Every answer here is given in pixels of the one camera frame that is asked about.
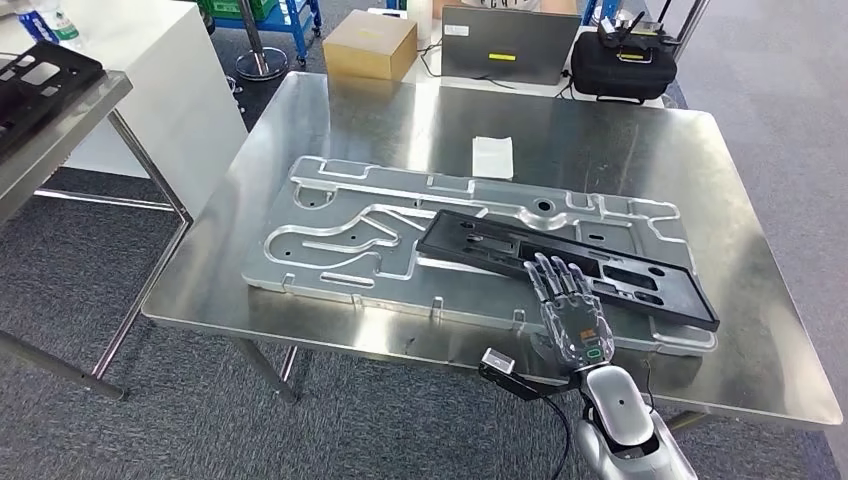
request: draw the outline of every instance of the laptop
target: laptop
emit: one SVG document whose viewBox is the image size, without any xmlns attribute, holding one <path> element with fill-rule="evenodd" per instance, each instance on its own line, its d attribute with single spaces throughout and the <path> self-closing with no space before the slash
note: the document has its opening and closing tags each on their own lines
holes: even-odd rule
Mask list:
<svg viewBox="0 0 848 480">
<path fill-rule="evenodd" d="M 556 85 L 580 23 L 578 15 L 446 6 L 442 75 Z"/>
</svg>

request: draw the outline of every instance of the black tray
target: black tray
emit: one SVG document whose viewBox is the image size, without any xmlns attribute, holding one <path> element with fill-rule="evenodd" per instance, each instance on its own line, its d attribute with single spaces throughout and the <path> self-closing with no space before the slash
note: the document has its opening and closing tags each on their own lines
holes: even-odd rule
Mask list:
<svg viewBox="0 0 848 480">
<path fill-rule="evenodd" d="M 42 63 L 59 70 L 38 85 L 24 80 Z M 50 42 L 37 43 L 0 69 L 0 162 L 104 74 L 100 62 Z"/>
<path fill-rule="evenodd" d="M 536 252 L 556 255 L 580 267 L 601 302 L 711 332 L 718 329 L 700 285 L 678 265 L 449 210 L 436 214 L 416 250 L 528 283 L 524 261 L 534 261 Z"/>
</svg>

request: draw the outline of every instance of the stainless steel table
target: stainless steel table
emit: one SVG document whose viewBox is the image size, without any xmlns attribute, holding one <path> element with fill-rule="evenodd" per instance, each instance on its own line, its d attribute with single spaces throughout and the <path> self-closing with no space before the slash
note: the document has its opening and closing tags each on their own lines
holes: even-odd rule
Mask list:
<svg viewBox="0 0 848 480">
<path fill-rule="evenodd" d="M 9 60 L 11 59 L 0 58 L 3 65 Z M 118 102 L 131 90 L 132 84 L 126 75 L 107 72 L 65 108 L 57 118 L 43 126 L 35 137 L 22 145 L 12 156 L 0 162 L 0 223 L 5 222 L 33 195 L 122 207 L 173 211 L 180 217 L 181 223 L 177 231 L 171 237 L 165 251 L 153 267 L 117 332 L 90 374 L 8 332 L 0 330 L 0 351 L 9 352 L 89 390 L 115 399 L 123 398 L 126 391 L 123 388 L 106 383 L 102 378 L 135 322 L 141 309 L 142 300 L 147 296 L 154 280 L 164 269 L 192 221 L 185 206 L 165 178 L 162 177 L 159 169 L 150 159 L 121 114 L 115 109 Z M 130 152 L 165 196 L 167 203 L 39 188 L 65 162 L 77 145 L 104 119 L 108 119 L 112 124 Z"/>
<path fill-rule="evenodd" d="M 718 349 L 702 359 L 619 350 L 616 363 L 644 385 L 649 361 L 657 401 L 698 412 L 682 423 L 703 413 L 808 428 L 842 422 L 716 123 L 700 112 L 290 73 L 143 312 L 163 325 L 241 339 L 282 391 L 249 339 L 465 368 L 495 347 L 519 371 L 550 377 L 521 332 L 261 291 L 241 277 L 248 242 L 299 156 L 470 176 L 477 135 L 512 137 L 516 182 L 680 208 L 722 319 Z"/>
</svg>

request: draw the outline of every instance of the cable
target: cable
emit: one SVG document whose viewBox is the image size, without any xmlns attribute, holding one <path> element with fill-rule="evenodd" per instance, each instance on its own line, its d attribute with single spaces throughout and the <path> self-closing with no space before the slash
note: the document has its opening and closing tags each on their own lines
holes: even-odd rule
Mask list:
<svg viewBox="0 0 848 480">
<path fill-rule="evenodd" d="M 562 422 L 563 428 L 565 428 L 565 449 L 562 451 L 562 456 L 559 459 L 559 463 L 557 463 L 556 470 L 551 475 L 551 480 L 556 480 L 559 478 L 559 474 L 562 473 L 563 467 L 565 467 L 565 459 L 568 458 L 568 451 L 571 449 L 571 426 L 568 424 L 568 418 L 565 417 L 565 413 L 563 413 L 562 409 L 553 400 L 548 397 L 542 397 L 542 400 L 553 409 L 554 413 L 556 413 Z"/>
<path fill-rule="evenodd" d="M 506 84 L 503 84 L 503 83 L 498 83 L 498 82 L 492 80 L 491 78 L 489 78 L 488 75 L 483 75 L 483 76 L 480 76 L 480 77 L 474 77 L 471 80 L 486 80 L 488 82 L 492 82 L 493 84 L 495 84 L 495 85 L 497 85 L 501 88 L 508 88 L 510 90 L 515 90 L 515 87 L 512 87 L 510 85 L 506 85 Z"/>
<path fill-rule="evenodd" d="M 431 77 L 434 77 L 434 78 L 441 77 L 441 75 L 435 75 L 433 73 L 433 71 L 430 70 L 430 65 L 427 63 L 426 57 L 427 57 L 427 54 L 430 53 L 430 50 L 432 50 L 436 47 L 441 47 L 441 46 L 442 46 L 442 39 L 439 39 L 438 42 L 428 45 L 427 48 L 423 48 L 421 50 L 418 50 L 418 52 L 421 54 L 421 62 L 424 63 L 424 68 L 427 69 L 427 75 L 430 75 Z"/>
<path fill-rule="evenodd" d="M 436 42 L 436 43 L 430 44 L 425 48 L 418 49 L 418 53 L 421 54 L 420 55 L 421 56 L 421 62 L 424 64 L 424 68 L 427 69 L 427 75 L 430 75 L 433 78 L 438 78 L 438 77 L 441 77 L 442 75 L 441 74 L 435 74 L 435 73 L 433 73 L 432 70 L 430 70 L 430 64 L 427 63 L 426 57 L 427 57 L 427 54 L 430 53 L 431 50 L 433 50 L 434 48 L 437 48 L 437 47 L 441 47 L 441 46 L 442 46 L 442 40 L 439 39 L 439 41 Z M 501 88 L 508 88 L 510 90 L 515 90 L 515 87 L 496 82 L 496 81 L 492 80 L 491 78 L 489 78 L 488 75 L 481 75 L 479 77 L 472 77 L 471 80 L 486 80 L 487 82 L 491 82 L 492 84 L 497 85 Z"/>
<path fill-rule="evenodd" d="M 645 366 L 648 367 L 648 375 L 645 378 L 645 390 L 648 392 L 648 398 L 651 399 L 651 413 L 654 413 L 654 394 L 651 392 L 651 362 L 643 360 Z"/>
<path fill-rule="evenodd" d="M 565 84 L 564 87 L 562 87 L 562 90 L 560 90 L 559 93 L 554 95 L 554 98 L 561 98 L 561 99 L 565 100 L 565 95 L 563 95 L 562 92 L 568 90 L 569 96 L 571 97 L 572 100 L 574 100 L 574 89 L 571 88 L 571 87 L 574 86 L 574 77 L 571 76 L 571 73 L 569 73 L 568 70 L 563 70 L 562 76 L 568 79 L 568 83 Z"/>
</svg>

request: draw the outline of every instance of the robotic hand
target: robotic hand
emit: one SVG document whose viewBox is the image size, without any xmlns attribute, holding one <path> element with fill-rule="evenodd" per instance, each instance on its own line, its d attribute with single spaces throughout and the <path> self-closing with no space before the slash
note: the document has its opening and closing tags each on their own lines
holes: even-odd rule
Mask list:
<svg viewBox="0 0 848 480">
<path fill-rule="evenodd" d="M 575 438 L 592 470 L 603 480 L 696 479 L 665 422 L 642 401 L 630 374 L 610 365 L 615 351 L 612 331 L 583 272 L 559 257 L 548 260 L 536 253 L 535 258 L 524 267 L 541 303 L 549 340 L 538 339 L 534 346 L 537 351 L 552 349 L 560 366 L 579 376 L 587 405 Z"/>
</svg>

